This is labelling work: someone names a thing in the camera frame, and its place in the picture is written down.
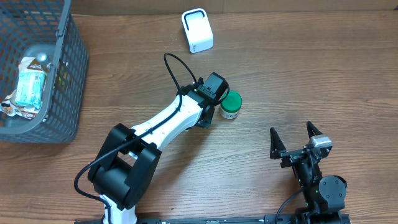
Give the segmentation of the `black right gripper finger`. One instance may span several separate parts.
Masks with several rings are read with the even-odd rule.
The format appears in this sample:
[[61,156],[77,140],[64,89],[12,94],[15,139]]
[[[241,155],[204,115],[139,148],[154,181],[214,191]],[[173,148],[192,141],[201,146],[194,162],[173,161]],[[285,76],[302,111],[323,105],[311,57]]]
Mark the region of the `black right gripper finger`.
[[307,125],[307,132],[309,138],[323,134],[315,127],[315,125],[311,121],[307,121],[306,125]]
[[271,159],[280,159],[282,153],[286,152],[286,148],[280,139],[277,131],[274,128],[270,128],[270,137],[271,137],[271,148],[270,148],[270,158]]

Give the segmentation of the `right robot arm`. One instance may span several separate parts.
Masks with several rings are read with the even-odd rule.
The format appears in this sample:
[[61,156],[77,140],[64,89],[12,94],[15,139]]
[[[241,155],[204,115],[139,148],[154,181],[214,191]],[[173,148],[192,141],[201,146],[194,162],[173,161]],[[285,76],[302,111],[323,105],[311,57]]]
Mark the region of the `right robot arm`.
[[[270,158],[280,159],[282,168],[291,167],[300,184],[300,190],[291,195],[270,220],[274,223],[350,223],[349,216],[341,213],[345,208],[347,182],[338,175],[324,177],[319,167],[319,162],[331,152],[332,140],[311,121],[307,121],[306,126],[308,143],[294,151],[286,150],[277,131],[270,128]],[[283,217],[284,207],[299,194],[303,195],[306,206]]]

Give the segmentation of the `green lid jar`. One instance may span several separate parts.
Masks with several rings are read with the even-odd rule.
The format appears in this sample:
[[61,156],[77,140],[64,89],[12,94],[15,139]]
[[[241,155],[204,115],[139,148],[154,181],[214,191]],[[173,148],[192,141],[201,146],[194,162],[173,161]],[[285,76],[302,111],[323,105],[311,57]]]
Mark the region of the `green lid jar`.
[[235,119],[242,107],[243,99],[238,92],[231,91],[221,103],[220,114],[225,119]]

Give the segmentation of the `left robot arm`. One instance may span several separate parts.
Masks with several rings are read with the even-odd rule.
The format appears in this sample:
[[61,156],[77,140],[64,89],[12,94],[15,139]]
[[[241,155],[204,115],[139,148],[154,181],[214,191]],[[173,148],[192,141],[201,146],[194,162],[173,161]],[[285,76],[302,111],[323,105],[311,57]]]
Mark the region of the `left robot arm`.
[[109,132],[88,173],[104,203],[103,223],[137,222],[135,206],[148,189],[162,150],[184,130],[208,128],[228,90],[228,82],[211,73],[181,87],[173,102],[150,120],[131,128],[117,124]]

